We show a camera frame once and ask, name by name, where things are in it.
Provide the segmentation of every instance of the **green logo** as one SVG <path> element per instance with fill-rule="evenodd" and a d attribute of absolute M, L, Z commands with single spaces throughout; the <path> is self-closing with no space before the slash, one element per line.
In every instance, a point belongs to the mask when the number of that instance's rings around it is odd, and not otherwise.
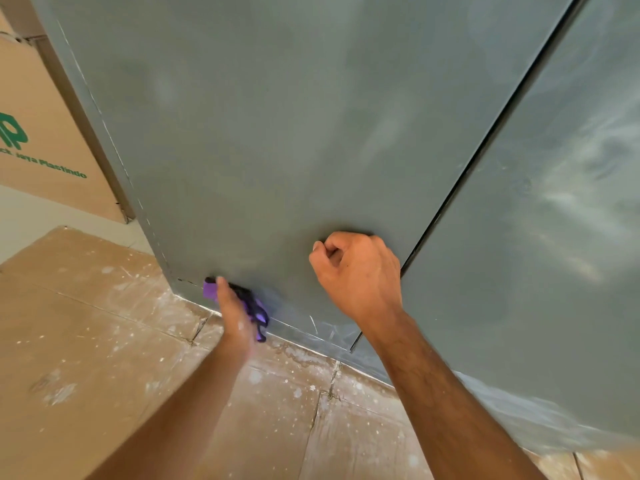
<path fill-rule="evenodd" d="M 70 168 L 66 168 L 62 165 L 54 165 L 53 163 L 49 163 L 48 161 L 43 159 L 32 158 L 20 152 L 16 152 L 14 154 L 11 150 L 9 150 L 9 148 L 21 150 L 22 147 L 20 146 L 20 144 L 27 143 L 29 140 L 27 133 L 18 124 L 18 121 L 16 121 L 15 118 L 11 116 L 11 114 L 0 112 L 0 139 L 2 139 L 2 141 L 4 141 L 4 144 L 8 146 L 8 148 L 0 148 L 0 153 L 6 153 L 7 155 L 18 157 L 21 160 L 27 162 L 43 165 L 54 170 L 60 170 L 68 173 L 69 175 L 75 175 L 76 177 L 80 178 L 87 178 L 84 173 L 80 173 L 79 171 L 71 170 Z"/>
<path fill-rule="evenodd" d="M 0 112 L 0 138 L 9 148 L 15 147 L 21 150 L 21 143 L 27 143 L 27 133 L 20 127 L 18 121 L 10 114 Z"/>

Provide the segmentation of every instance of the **dirty floor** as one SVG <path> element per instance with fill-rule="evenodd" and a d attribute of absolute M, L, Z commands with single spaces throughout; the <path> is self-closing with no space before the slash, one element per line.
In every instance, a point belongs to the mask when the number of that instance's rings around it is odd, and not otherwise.
<path fill-rule="evenodd" d="M 81 479 L 220 338 L 172 295 L 136 223 L 0 187 L 0 477 Z M 532 458 L 552 480 L 640 478 L 640 451 Z M 395 392 L 270 337 L 197 479 L 432 478 Z"/>

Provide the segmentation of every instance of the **metal cabinet door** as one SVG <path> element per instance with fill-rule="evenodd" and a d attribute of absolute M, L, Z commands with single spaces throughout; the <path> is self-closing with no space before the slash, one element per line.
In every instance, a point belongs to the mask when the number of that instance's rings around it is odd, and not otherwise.
<path fill-rule="evenodd" d="M 313 242 L 371 231 L 409 256 L 569 1 L 34 3 L 174 289 L 224 274 L 349 348 Z"/>
<path fill-rule="evenodd" d="M 529 447 L 640 436 L 638 39 L 640 0 L 587 1 L 403 279 Z"/>

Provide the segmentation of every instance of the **white floor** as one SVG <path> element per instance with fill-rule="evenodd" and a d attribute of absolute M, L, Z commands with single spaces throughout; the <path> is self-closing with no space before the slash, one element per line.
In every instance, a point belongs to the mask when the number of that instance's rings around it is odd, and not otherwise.
<path fill-rule="evenodd" d="M 0 185 L 0 263 L 61 225 L 153 254 L 137 221 L 120 224 Z"/>

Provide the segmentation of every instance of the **hand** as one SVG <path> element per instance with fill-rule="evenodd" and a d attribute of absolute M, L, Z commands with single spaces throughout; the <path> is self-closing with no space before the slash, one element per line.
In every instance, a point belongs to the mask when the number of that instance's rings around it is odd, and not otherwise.
<path fill-rule="evenodd" d="M 251 323 L 244 311 L 244 304 L 236 296 L 229 283 L 221 276 L 216 278 L 218 285 L 218 304 L 225 332 L 220 339 L 220 345 L 228 345 L 244 355 L 247 360 L 255 346 L 256 325 Z"/>
<path fill-rule="evenodd" d="M 314 243 L 309 262 L 334 304 L 361 329 L 403 311 L 400 261 L 377 235 L 334 232 Z"/>

